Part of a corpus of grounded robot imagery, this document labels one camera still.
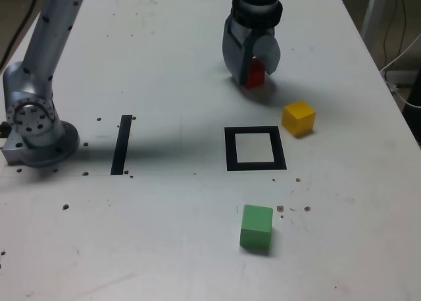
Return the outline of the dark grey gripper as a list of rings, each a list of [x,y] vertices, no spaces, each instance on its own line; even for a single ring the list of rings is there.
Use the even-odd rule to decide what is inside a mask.
[[[245,85],[253,54],[264,66],[268,75],[273,74],[279,64],[281,53],[274,28],[247,28],[229,15],[224,24],[222,54],[226,68],[238,85]]]

